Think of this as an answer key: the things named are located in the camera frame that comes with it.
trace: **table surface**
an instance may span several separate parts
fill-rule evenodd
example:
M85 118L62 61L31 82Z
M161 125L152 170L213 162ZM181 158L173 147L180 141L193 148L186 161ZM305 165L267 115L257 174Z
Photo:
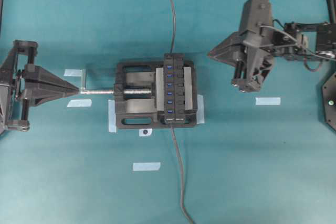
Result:
M206 53L237 30L246 0L174 1L175 51L195 62L205 102L205 124L176 129L190 214L197 223L335 222L336 138L321 98L334 66L311 73L277 59L261 92L241 93L234 69ZM282 22L328 20L326 0L270 1ZM89 88L107 88L119 61L162 59L171 31L169 0L4 0L0 55L15 39L34 40L37 65L60 77L86 68ZM255 106L255 97L281 105ZM32 108L29 132L1 137L0 223L186 223L171 132L109 133L112 98L67 108L70 99ZM161 168L133 172L134 162Z

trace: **wire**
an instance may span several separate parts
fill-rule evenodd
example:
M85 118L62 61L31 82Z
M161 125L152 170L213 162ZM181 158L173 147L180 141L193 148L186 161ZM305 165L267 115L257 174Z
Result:
M173 13L173 37L172 37L172 43L171 43L171 47L170 47L170 54L172 54L173 50L174 50L175 37L176 37L176 11L175 11L174 1L170 0L170 3L171 3L171 6L172 6L172 13ZM172 136L173 136L173 142L174 142L174 145L175 145L175 148L176 148L176 155L177 155L178 165L180 167L180 183L181 183L180 207L181 207L183 215L188 220L188 222L190 224L194 224L195 222L190 217L190 215L188 214L188 212L185 210L185 207L184 207L184 172L183 172L183 162L182 162L180 150L178 148L178 144L177 144L177 140L176 140L176 136L175 136L174 127L173 127L172 124L170 126L171 126L170 128L171 128Z
M170 3L172 5L172 13L173 13L173 38L172 38L172 43L170 46L170 53L172 54L174 45L175 45L175 36L176 36L176 11L175 11L174 1L170 0Z
M181 207L183 215L189 221L189 223L190 224L194 224L195 222L193 221L193 219L190 217L190 215L187 213L187 211L184 208L184 172L183 172L183 163L182 163L182 158L181 158L180 150L178 148L178 144L177 144L177 140L176 140L174 127L173 127L172 124L170 125L170 129L172 130L172 136L173 136L173 141L174 141L174 145L175 145L175 148L176 148L176 155L177 155L178 165L180 166L180 182L181 182L180 207Z
M273 19L273 23L274 23L274 21L275 21L276 23L278 23L283 29L285 28L285 27L283 26L283 24L280 22L280 20L278 20L278 19Z
M317 72L321 69L321 67L323 65L323 60L320 60L320 64L316 68L310 68L307 64L306 59L303 60L303 64L304 64L305 68L307 68L310 72Z
M331 61L336 61L336 59L331 59L322 55L317 55L315 54L312 50L310 50L308 47L305 47L303 44L299 43L293 36L291 36L289 33L285 32L285 31L281 31L280 29L274 27L274 26L266 26L266 25L261 25L260 27L265 27L265 28L269 28L272 29L274 31L277 31L283 35L286 35L288 38L290 38L291 40L293 40L298 46L301 46L304 50L307 50L311 53L311 56L315 56L324 60L331 60Z

